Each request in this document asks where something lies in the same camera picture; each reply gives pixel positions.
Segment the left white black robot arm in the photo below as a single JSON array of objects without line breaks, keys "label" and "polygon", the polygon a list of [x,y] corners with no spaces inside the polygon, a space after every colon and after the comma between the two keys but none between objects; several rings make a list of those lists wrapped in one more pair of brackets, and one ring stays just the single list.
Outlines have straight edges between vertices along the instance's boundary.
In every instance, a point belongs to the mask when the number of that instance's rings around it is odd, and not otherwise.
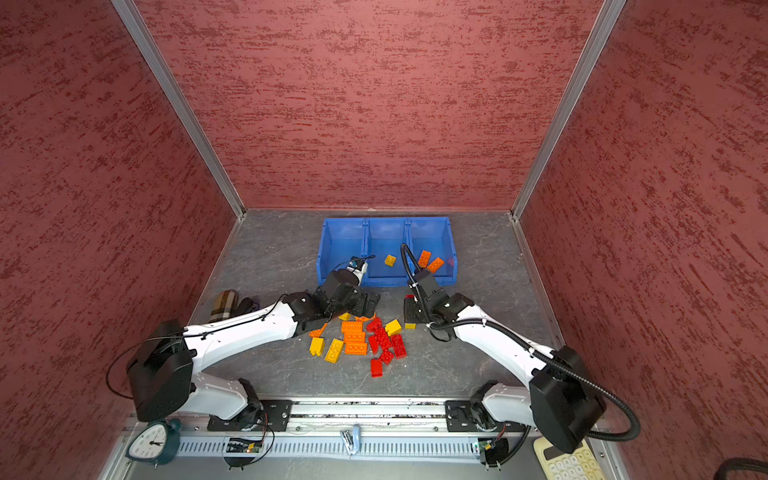
[{"label": "left white black robot arm", "polygon": [[252,313],[215,323],[161,323],[128,361],[126,373],[139,421],[177,412],[206,415],[212,431],[252,431],[264,408],[245,379],[226,380],[207,368],[263,344],[318,330],[333,318],[373,314],[380,297],[362,288],[367,260],[353,257],[314,291],[284,294]]}]

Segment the blue three-compartment bin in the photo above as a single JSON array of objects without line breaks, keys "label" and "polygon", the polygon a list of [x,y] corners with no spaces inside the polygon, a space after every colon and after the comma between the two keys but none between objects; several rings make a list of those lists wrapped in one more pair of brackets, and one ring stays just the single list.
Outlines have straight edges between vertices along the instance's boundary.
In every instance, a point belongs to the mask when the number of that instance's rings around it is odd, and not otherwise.
[{"label": "blue three-compartment bin", "polygon": [[[362,284],[373,288],[405,287],[407,275],[400,256],[405,243],[415,256],[431,252],[445,264],[434,274],[442,286],[458,279],[458,255],[451,221],[447,217],[361,217],[327,218],[323,221],[316,259],[319,283],[334,267],[351,257],[372,256]],[[388,255],[396,257],[393,267],[385,264]]]}]

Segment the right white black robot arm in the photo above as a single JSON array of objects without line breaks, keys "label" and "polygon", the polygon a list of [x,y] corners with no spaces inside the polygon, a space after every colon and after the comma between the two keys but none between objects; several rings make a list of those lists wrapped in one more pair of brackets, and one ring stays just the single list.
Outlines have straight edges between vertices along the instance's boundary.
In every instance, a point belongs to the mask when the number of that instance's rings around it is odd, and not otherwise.
[{"label": "right white black robot arm", "polygon": [[444,331],[479,349],[511,372],[527,390],[521,407],[502,397],[499,385],[481,396],[481,404],[498,421],[537,428],[550,443],[566,453],[587,437],[628,442],[641,433],[641,423],[627,402],[588,378],[575,350],[552,350],[516,333],[490,317],[470,298],[448,295],[433,274],[408,271],[408,286],[424,315],[426,327]]}]

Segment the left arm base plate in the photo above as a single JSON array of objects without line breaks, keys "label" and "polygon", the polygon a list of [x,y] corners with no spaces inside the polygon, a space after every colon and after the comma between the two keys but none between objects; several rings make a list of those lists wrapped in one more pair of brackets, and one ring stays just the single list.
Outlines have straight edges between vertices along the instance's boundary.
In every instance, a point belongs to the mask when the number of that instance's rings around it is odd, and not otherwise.
[{"label": "left arm base plate", "polygon": [[291,400],[262,400],[257,406],[248,405],[231,420],[211,415],[207,430],[211,432],[285,432],[291,418]]}]

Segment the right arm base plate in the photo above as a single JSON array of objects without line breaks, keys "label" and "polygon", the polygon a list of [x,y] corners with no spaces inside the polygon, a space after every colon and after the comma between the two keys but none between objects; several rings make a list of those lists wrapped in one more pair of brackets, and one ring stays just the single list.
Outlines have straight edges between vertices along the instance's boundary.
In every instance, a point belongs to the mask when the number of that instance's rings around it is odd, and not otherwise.
[{"label": "right arm base plate", "polygon": [[447,400],[444,410],[447,430],[451,433],[516,433],[526,428],[515,422],[495,421],[481,404],[469,400]]}]

